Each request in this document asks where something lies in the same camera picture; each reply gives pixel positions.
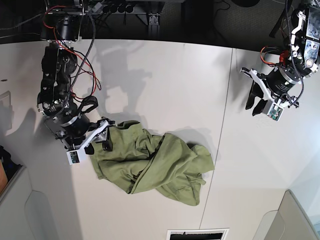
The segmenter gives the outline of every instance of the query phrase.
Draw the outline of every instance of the green towel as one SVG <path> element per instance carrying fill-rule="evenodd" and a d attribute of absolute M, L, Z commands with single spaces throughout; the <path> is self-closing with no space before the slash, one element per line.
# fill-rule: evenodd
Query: green towel
<path fill-rule="evenodd" d="M 212 171 L 209 151 L 201 145 L 191 149 L 177 136 L 151 135 L 137 121 L 111 127 L 112 151 L 93 144 L 91 161 L 99 179 L 107 179 L 127 194 L 152 189 L 187 205 L 199 204 L 202 173 Z"/>

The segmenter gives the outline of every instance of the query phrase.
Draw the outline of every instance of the orange object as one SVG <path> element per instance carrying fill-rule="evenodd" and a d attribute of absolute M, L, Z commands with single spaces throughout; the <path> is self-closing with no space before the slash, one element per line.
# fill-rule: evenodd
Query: orange object
<path fill-rule="evenodd" d="M 8 178 L 5 173 L 4 167 L 2 166 L 2 162 L 0 161 L 0 193 L 5 189 L 8 183 Z"/>

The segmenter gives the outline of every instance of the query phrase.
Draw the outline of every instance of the floor vent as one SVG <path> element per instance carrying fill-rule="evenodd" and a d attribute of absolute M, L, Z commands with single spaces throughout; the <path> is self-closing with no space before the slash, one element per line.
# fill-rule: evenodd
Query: floor vent
<path fill-rule="evenodd" d="M 166 240 L 226 240 L 229 228 L 168 230 Z"/>

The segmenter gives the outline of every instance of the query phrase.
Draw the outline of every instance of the crumpled fabric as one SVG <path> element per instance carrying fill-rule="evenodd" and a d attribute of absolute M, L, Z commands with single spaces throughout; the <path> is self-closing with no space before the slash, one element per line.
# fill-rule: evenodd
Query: crumpled fabric
<path fill-rule="evenodd" d="M 99 179 L 114 183 L 127 194 L 156 189 L 167 198 L 196 206 L 200 202 L 202 174 L 214 170 L 209 151 L 189 148 L 177 136 L 151 135 L 137 121 L 109 128 L 112 151 L 94 143 L 91 161 Z"/>

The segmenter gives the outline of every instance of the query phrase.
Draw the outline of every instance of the green cloth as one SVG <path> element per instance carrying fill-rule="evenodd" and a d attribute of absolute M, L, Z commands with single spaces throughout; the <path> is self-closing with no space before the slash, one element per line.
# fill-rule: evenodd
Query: green cloth
<path fill-rule="evenodd" d="M 212 171 L 209 151 L 201 145 L 191 149 L 177 136 L 151 135 L 137 121 L 110 127 L 112 151 L 93 144 L 91 161 L 99 179 L 106 179 L 127 194 L 152 189 L 187 205 L 199 204 L 202 173 Z"/>

